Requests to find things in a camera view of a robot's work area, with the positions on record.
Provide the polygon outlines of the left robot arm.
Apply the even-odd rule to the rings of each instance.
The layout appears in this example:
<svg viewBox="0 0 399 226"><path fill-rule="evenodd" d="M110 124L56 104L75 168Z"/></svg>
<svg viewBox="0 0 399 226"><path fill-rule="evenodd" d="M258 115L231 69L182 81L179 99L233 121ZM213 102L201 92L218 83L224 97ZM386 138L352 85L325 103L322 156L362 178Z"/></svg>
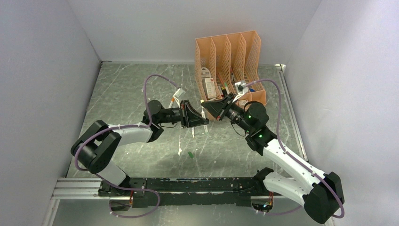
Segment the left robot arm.
<svg viewBox="0 0 399 226"><path fill-rule="evenodd" d="M144 112L140 123L132 128L111 126L102 120L95 121L74 143L71 154L77 157L90 173L110 182L111 189L119 196L130 190L130 178L112 162L116 149L132 143L149 143L163 133L162 124L180 123L182 128L207 125L209 120L202 117L188 100L176 108L164 108L158 100L149 102L149 111Z"/></svg>

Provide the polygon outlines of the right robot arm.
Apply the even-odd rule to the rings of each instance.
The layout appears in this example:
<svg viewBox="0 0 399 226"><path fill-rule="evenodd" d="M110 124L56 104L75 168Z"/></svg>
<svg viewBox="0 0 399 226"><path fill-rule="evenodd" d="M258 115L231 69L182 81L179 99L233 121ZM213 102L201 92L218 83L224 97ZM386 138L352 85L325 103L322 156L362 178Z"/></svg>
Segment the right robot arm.
<svg viewBox="0 0 399 226"><path fill-rule="evenodd" d="M248 102L244 108L237 106L234 95L223 99L202 102L201 106L217 120L228 118L242 128L247 136L248 146L261 156L267 157L291 178L268 169L264 176L254 182L254 190L265 195L269 191L278 193L302 206L310 218L319 224L344 213L344 194L340 177L334 173L312 166L293 153L266 123L269 120L264 105L257 101Z"/></svg>

